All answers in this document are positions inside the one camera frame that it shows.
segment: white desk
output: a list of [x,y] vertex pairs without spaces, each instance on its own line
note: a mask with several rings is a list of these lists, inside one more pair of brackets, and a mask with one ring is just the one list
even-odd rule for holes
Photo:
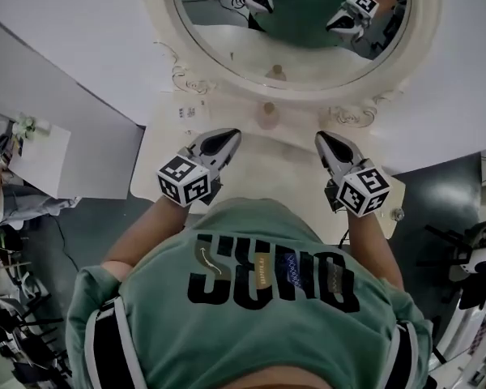
[[[4,120],[15,121],[19,111],[0,103],[0,114]],[[50,126],[48,134],[35,131],[32,139],[23,141],[22,156],[14,152],[9,170],[47,195],[58,198],[69,141],[70,132],[59,126]]]
[[[282,109],[282,124],[267,132],[256,128],[253,116],[256,103],[240,109],[229,98],[213,95],[209,96],[208,104],[211,116],[203,122],[201,130],[233,126],[243,131],[237,154],[221,174],[224,187],[211,206],[235,197],[275,199],[301,217],[325,243],[338,244],[347,229],[347,216],[346,212],[333,213],[324,195],[329,176],[315,153],[313,141],[319,130],[316,117]],[[195,137],[186,134],[177,123],[172,113],[176,108],[173,94],[168,94],[146,129],[131,181],[134,196],[156,201],[161,196],[157,168]],[[373,153],[373,137],[364,137],[367,133],[363,130],[356,134],[362,135],[356,140],[359,147],[366,147],[363,151],[368,155]],[[394,189],[377,212],[386,237],[392,236],[396,226],[390,211],[401,207],[405,194],[404,184],[391,181]],[[191,211],[205,214],[208,209],[196,202]]]

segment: round mirror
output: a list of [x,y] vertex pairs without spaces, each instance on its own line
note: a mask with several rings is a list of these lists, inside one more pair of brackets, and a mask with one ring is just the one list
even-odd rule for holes
[[196,72],[259,96],[334,104],[394,88],[428,51],[439,0],[146,0]]

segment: floor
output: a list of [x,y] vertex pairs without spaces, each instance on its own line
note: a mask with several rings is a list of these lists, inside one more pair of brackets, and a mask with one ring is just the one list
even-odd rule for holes
[[[480,156],[468,156],[427,169],[401,174],[407,185],[403,202],[406,217],[390,240],[406,290],[427,318],[441,318],[441,334],[454,304],[441,298],[450,291],[446,269],[418,268],[418,259],[439,259],[446,244],[424,231],[426,224],[462,232],[478,220],[480,206]],[[41,218],[40,227],[28,232],[26,258],[33,271],[53,294],[51,315],[65,315],[73,292],[76,270],[65,251],[79,267],[97,264],[119,235],[150,202],[131,196],[127,200],[84,199],[76,209],[65,210],[56,220]],[[62,344],[63,330],[60,332]]]

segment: mirror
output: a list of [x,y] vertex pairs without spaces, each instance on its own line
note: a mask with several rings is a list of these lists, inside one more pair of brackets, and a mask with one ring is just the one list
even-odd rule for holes
[[195,40],[204,52],[243,78],[248,72],[271,79],[263,82],[274,88],[285,81],[329,88],[360,77],[371,62],[389,56],[411,6],[410,0],[175,0],[175,5],[189,34],[202,38]]

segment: small bottle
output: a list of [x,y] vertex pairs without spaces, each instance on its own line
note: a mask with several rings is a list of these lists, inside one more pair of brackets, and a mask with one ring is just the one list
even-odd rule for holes
[[259,104],[256,121],[263,130],[273,130],[279,124],[279,111],[272,102]]
[[270,72],[265,75],[267,78],[276,79],[278,81],[286,81],[286,75],[283,72],[281,65],[274,65]]

